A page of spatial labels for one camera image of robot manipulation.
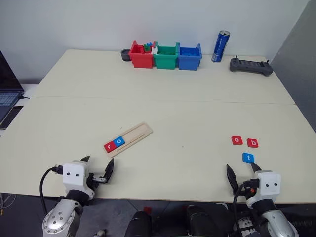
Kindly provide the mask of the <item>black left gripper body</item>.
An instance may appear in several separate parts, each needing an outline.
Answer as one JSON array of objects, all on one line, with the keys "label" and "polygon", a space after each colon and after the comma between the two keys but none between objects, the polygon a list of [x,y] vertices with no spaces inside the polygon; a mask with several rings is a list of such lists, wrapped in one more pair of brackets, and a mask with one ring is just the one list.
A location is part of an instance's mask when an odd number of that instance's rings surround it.
[{"label": "black left gripper body", "polygon": [[107,175],[104,175],[102,177],[95,177],[93,173],[89,173],[89,176],[87,178],[87,185],[89,188],[91,188],[93,191],[95,191],[99,184],[105,184],[108,183],[109,177]]}]

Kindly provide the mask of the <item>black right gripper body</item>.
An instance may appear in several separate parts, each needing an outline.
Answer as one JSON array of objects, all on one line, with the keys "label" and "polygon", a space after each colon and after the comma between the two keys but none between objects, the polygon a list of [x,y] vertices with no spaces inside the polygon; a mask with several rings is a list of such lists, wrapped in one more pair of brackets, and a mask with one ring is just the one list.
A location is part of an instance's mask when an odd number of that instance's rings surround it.
[{"label": "black right gripper body", "polygon": [[246,199],[250,199],[256,195],[258,187],[259,179],[250,179],[245,181],[239,186],[237,196],[244,196]]}]

